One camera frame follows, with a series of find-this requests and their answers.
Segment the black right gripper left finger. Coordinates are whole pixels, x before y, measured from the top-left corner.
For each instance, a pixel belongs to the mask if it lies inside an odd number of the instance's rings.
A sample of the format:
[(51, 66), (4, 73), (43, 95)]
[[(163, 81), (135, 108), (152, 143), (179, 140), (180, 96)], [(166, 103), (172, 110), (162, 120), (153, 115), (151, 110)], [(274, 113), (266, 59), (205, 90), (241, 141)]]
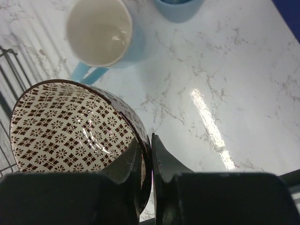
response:
[(133, 139), (126, 151), (103, 169), (103, 174), (118, 184), (123, 183), (132, 170), (137, 149), (138, 141)]

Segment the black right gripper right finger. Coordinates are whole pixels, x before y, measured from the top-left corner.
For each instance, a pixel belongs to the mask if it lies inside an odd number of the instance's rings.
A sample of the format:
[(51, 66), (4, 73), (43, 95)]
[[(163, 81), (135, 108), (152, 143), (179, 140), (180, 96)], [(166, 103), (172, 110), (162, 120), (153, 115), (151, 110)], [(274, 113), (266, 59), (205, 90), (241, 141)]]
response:
[(158, 175), (164, 183), (169, 183), (174, 175), (193, 173), (166, 149), (160, 137), (155, 133), (151, 137), (151, 150), (154, 176)]

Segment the patterned ceramic bowl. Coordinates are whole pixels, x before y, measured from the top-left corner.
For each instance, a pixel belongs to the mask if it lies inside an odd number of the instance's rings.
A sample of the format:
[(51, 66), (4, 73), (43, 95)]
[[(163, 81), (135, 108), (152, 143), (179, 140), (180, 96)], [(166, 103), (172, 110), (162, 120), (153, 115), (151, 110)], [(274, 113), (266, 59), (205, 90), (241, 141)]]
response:
[(140, 207), (151, 190), (150, 141), (136, 112), (114, 94), (69, 80), (49, 80), (27, 89), (10, 121), (18, 169), (25, 172), (98, 172), (132, 141), (141, 151)]

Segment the light blue mug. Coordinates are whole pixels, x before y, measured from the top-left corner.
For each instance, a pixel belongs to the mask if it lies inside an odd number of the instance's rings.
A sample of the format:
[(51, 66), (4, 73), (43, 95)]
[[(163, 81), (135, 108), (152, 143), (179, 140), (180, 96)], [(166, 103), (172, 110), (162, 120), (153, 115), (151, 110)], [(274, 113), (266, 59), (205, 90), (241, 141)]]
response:
[(92, 85), (109, 68), (146, 57), (146, 37), (122, 0), (78, 0), (66, 20), (66, 38), (79, 60), (71, 80)]

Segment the blue tumbler cup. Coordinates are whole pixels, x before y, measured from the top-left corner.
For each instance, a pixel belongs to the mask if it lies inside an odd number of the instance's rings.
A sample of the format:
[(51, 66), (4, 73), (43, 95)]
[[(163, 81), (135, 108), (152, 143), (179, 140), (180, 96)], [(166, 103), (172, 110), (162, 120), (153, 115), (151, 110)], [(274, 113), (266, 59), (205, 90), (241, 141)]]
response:
[(190, 20), (200, 9), (203, 0), (154, 0), (160, 14), (170, 22), (183, 23)]

